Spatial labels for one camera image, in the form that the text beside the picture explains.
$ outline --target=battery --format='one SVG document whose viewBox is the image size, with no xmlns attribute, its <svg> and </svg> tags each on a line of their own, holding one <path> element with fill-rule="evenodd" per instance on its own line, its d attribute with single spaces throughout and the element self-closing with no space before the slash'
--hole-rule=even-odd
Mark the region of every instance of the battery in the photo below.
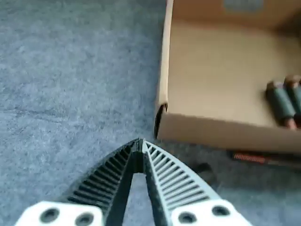
<svg viewBox="0 0 301 226">
<path fill-rule="evenodd" d="M 283 83 L 277 81 L 269 82 L 265 93 L 266 99 L 269 102 L 278 123 L 289 129 L 297 129 L 294 120 L 296 111 Z"/>
<path fill-rule="evenodd" d="M 289 75 L 285 78 L 285 88 L 293 107 L 295 108 L 296 114 L 294 119 L 298 125 L 301 124 L 301 76 Z"/>
</svg>

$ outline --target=carpet floor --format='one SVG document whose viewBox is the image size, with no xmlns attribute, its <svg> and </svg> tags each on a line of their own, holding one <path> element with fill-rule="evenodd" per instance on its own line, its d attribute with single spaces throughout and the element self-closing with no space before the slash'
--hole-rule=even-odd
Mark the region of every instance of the carpet floor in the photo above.
<svg viewBox="0 0 301 226">
<path fill-rule="evenodd" d="M 164 0 L 0 0 L 0 225 L 137 137 L 210 163 L 217 192 L 253 225 L 299 225 L 300 173 L 153 139 L 164 14 Z M 124 225 L 154 225 L 143 175 Z"/>
</svg>

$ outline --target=cardboard box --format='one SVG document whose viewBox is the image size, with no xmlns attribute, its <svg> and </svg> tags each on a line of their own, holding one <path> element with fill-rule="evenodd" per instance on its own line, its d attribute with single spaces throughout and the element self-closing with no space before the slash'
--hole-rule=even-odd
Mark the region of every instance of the cardboard box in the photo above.
<svg viewBox="0 0 301 226">
<path fill-rule="evenodd" d="M 155 136 L 301 152 L 301 130 L 279 127 L 264 97 L 301 73 L 300 18 L 300 0 L 168 0 Z"/>
</svg>

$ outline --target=green cylinder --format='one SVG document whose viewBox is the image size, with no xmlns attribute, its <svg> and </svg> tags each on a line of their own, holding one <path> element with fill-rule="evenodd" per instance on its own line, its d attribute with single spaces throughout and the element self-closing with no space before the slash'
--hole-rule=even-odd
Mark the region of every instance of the green cylinder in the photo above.
<svg viewBox="0 0 301 226">
<path fill-rule="evenodd" d="M 266 98 L 276 120 L 283 125 L 285 119 L 293 118 L 296 111 L 283 85 L 276 84 L 266 90 Z"/>
<path fill-rule="evenodd" d="M 301 86 L 297 87 L 286 87 L 289 98 L 295 108 L 297 116 L 301 116 Z"/>
</svg>

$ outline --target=gripper jaw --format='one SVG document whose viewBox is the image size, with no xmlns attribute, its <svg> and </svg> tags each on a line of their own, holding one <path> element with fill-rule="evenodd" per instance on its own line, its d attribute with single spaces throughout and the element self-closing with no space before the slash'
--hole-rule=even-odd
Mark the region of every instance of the gripper jaw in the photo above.
<svg viewBox="0 0 301 226">
<path fill-rule="evenodd" d="M 219 199 L 197 174 L 167 151 L 143 139 L 107 155 L 58 200 L 99 207 L 105 225 L 121 225 L 134 173 L 146 175 L 155 223 L 170 225 L 177 207 Z"/>
<path fill-rule="evenodd" d="M 139 138 L 107 155 L 55 202 L 40 202 L 26 209 L 16 226 L 40 226 L 41 221 L 56 226 L 121 226 L 135 173 L 146 175 L 156 226 L 185 222 L 216 225 L 211 222 L 220 219 L 213 217 L 230 215 L 229 210 L 231 217 L 222 218 L 221 225 L 250 226 L 231 203 L 222 200 L 184 163 Z"/>
</svg>

